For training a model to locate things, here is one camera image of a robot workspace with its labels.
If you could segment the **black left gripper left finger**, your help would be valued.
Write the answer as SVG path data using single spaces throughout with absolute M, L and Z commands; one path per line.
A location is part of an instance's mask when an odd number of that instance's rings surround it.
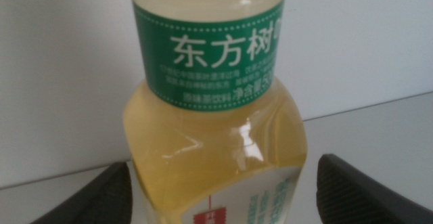
M 132 214 L 129 168 L 116 162 L 32 224 L 130 224 Z

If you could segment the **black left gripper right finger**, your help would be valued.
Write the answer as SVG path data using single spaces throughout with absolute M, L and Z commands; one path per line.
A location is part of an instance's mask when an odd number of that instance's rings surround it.
M 392 191 L 335 154 L 318 161 L 316 205 L 323 223 L 432 224 L 432 211 Z

